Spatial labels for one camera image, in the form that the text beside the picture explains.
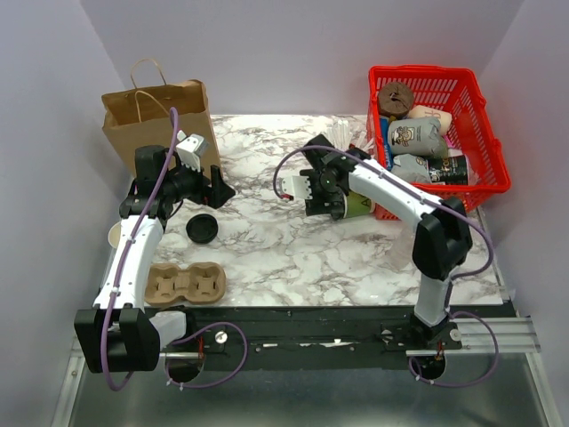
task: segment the red plastic basket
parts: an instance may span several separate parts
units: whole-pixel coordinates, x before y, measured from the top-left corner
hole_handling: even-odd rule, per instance
[[[508,170],[501,154],[501,144],[494,138],[474,73],[466,68],[441,68],[430,65],[372,67],[370,104],[367,114],[367,139],[375,139],[375,154],[385,165],[377,93],[387,83],[398,81],[408,85],[415,95],[415,105],[442,109],[453,115],[447,136],[456,149],[461,149],[477,173],[476,185],[413,184],[441,198],[456,196],[471,211],[494,193],[503,193],[511,186]],[[378,206],[375,216],[395,220],[396,216]]]

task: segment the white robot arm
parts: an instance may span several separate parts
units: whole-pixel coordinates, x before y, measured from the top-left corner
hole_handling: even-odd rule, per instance
[[[305,147],[310,146],[313,149],[305,150],[304,154],[314,169],[301,171],[300,177],[283,178],[281,190],[290,197],[304,198],[308,215],[329,213],[332,216],[334,212],[344,211],[344,194],[354,191],[382,205],[411,226],[417,232],[413,261],[422,273],[414,316],[421,327],[434,334],[447,320],[450,276],[464,262],[472,247],[472,238],[466,224],[439,212],[424,200],[436,205],[445,204],[465,214],[462,202],[456,198],[445,201],[415,188],[361,150],[352,149],[348,153],[357,155],[377,172],[339,153],[322,149],[332,146],[323,135],[318,135]]]
[[[207,148],[207,142],[203,137],[194,134],[188,137],[182,131],[178,132],[177,137],[180,143],[174,153],[176,165],[164,176],[143,218],[140,216],[156,186],[167,149],[163,146],[147,146],[136,150],[137,178],[119,208],[122,217],[121,237],[115,258],[93,308],[79,310],[76,314],[77,338],[92,372],[101,372],[102,369],[100,343],[103,334],[108,334],[109,370],[116,372],[153,370],[159,351],[187,332],[186,314],[181,311],[161,311],[152,318],[145,314],[144,292],[152,258],[174,204],[188,199],[217,209],[236,193],[223,182],[219,167],[211,166],[211,181],[204,176],[200,157]],[[138,222],[136,235],[131,238]],[[130,243],[130,249],[121,266],[127,242]],[[120,279],[115,287],[117,275]],[[112,294],[116,294],[116,298],[110,307]],[[111,327],[103,331],[103,318],[107,310],[112,310]]]

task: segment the marble countertop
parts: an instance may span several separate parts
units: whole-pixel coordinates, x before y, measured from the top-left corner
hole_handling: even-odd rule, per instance
[[[365,116],[342,118],[356,137],[365,132]],[[329,216],[307,218],[301,200],[285,202],[273,194],[272,174],[281,157],[336,119],[214,116],[225,180],[237,194],[217,211],[186,202],[168,222],[154,262],[182,268],[193,262],[220,264],[228,289],[216,305],[415,304],[420,272],[412,263],[394,271],[384,256],[401,232],[401,222],[380,222],[372,215],[338,222]],[[281,176],[307,166],[298,155]],[[217,218],[220,230],[212,243],[199,246],[189,240],[186,223],[204,212]],[[462,270],[482,265],[487,256],[482,239],[472,234],[475,244]],[[502,303],[495,271],[457,280],[451,303]]]

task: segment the gray wall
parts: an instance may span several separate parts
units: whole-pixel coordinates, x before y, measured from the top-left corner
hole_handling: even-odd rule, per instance
[[[45,426],[126,188],[100,130],[101,94],[123,85],[77,1],[3,6],[0,424]]]
[[[376,64],[482,72],[522,0],[82,0],[125,85],[140,58],[214,113],[365,113]],[[158,84],[150,67],[143,84]]]
[[[569,424],[569,3],[526,0],[482,74],[512,178],[486,204],[498,261],[531,314],[551,388]]]

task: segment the paper bag handle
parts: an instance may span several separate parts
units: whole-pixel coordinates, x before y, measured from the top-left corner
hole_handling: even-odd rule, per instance
[[[152,101],[154,101],[156,104],[158,104],[158,107],[160,107],[160,109],[162,109],[162,111],[166,114],[167,117],[169,117],[170,115],[168,114],[168,111],[164,108],[164,105],[162,105],[160,103],[159,100],[157,100],[154,96],[152,96],[150,93],[148,92],[144,92],[144,91],[136,91],[134,93],[134,101],[136,102],[136,113],[139,115],[139,123],[142,123],[142,117],[140,116],[140,104],[139,104],[139,98],[138,98],[138,94],[141,93],[143,95],[148,96]]]
[[[136,85],[136,83],[134,83],[134,69],[141,63],[144,62],[145,60],[149,60],[150,62],[153,62],[154,65],[156,65],[156,68],[158,68],[158,72],[160,73],[160,77],[162,78],[162,81],[164,82],[164,86],[167,85],[166,83],[166,79],[164,78],[164,72],[162,70],[162,67],[160,67],[160,64],[158,63],[157,60],[155,60],[154,58],[142,58],[141,60],[137,60],[134,65],[131,68],[131,82],[132,85],[134,86],[134,89],[138,89],[139,87]]]

